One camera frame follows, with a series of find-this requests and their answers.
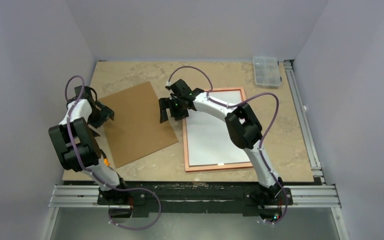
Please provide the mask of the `brown cardboard backing board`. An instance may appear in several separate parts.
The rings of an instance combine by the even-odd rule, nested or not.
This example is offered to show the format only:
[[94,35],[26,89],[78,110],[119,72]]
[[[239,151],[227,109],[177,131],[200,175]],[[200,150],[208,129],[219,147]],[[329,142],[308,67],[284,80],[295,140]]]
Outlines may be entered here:
[[169,122],[160,122],[159,99],[150,82],[100,98],[114,111],[103,125],[116,168],[178,142]]

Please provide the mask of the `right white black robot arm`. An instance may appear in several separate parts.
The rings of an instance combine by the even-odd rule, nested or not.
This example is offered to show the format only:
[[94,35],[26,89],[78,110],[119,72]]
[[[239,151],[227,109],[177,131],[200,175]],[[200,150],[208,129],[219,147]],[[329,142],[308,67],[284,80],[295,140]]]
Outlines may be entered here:
[[274,203],[280,197],[284,202],[289,200],[284,182],[272,166],[263,141],[268,133],[254,113],[247,100],[240,103],[229,103],[212,98],[208,92],[200,88],[178,93],[172,92],[169,97],[158,100],[160,122],[169,117],[182,120],[189,111],[206,113],[226,124],[231,142],[242,149],[254,168],[260,188],[262,200]]

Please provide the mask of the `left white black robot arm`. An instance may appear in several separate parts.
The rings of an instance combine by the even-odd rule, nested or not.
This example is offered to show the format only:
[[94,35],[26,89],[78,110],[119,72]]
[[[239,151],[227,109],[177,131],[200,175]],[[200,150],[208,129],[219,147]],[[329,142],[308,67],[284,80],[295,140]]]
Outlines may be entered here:
[[107,156],[96,140],[96,129],[113,120],[114,111],[96,99],[96,91],[77,86],[75,97],[67,101],[67,113],[48,134],[61,166],[83,173],[99,186],[102,199],[118,205],[126,203],[129,191],[123,178],[109,166]]

